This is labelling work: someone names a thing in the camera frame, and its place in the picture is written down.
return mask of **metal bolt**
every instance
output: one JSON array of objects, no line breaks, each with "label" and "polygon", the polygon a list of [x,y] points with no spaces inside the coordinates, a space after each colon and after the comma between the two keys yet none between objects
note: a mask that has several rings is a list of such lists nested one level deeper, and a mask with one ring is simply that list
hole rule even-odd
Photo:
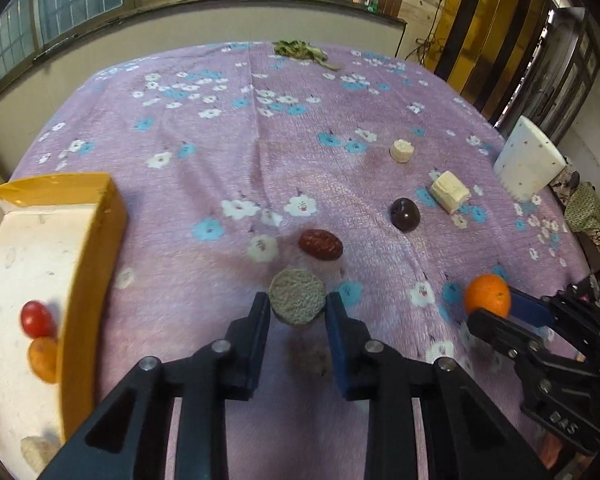
[{"label": "metal bolt", "polygon": [[384,345],[375,339],[370,339],[365,343],[365,350],[370,354],[379,354],[384,350]]},{"label": "metal bolt", "polygon": [[228,352],[231,348],[231,343],[229,343],[226,339],[218,339],[218,341],[214,341],[211,344],[211,349],[217,354],[224,354]]},{"label": "metal bolt", "polygon": [[456,363],[451,357],[438,358],[437,362],[440,369],[444,370],[445,372],[451,372],[456,369],[456,366],[458,366],[458,363]]},{"label": "metal bolt", "polygon": [[139,365],[142,370],[148,372],[149,370],[153,370],[158,365],[158,358],[152,355],[148,355],[147,357],[143,357],[140,359]]},{"label": "metal bolt", "polygon": [[548,379],[540,380],[538,386],[540,386],[540,391],[542,393],[548,394],[551,391],[551,383],[548,381]]}]

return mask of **floral tablecloth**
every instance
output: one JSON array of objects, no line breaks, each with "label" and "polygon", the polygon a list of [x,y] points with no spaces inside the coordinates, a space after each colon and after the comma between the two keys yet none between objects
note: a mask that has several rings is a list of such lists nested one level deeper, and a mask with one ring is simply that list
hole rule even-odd
[{"label": "floral tablecloth", "polygon": [[[107,171],[126,201],[99,398],[142,356],[174,360],[222,336],[277,272],[295,267],[338,290],[350,315],[403,355],[456,358],[534,443],[511,363],[476,349],[461,298],[485,272],[535,296],[581,279],[586,261],[557,203],[548,190],[522,204],[507,195],[491,169],[503,140],[440,79],[378,54],[324,49],[339,72],[257,42],[103,70],[22,159],[14,178]],[[389,156],[399,138],[415,146],[408,164]],[[427,191],[445,170],[472,191],[454,215]],[[409,234],[387,213],[402,196],[422,215]],[[341,259],[304,254],[307,228],[338,235]],[[297,332],[272,319],[254,399],[227,406],[232,478],[362,478],[368,406],[340,399],[330,367],[323,323]]]}]

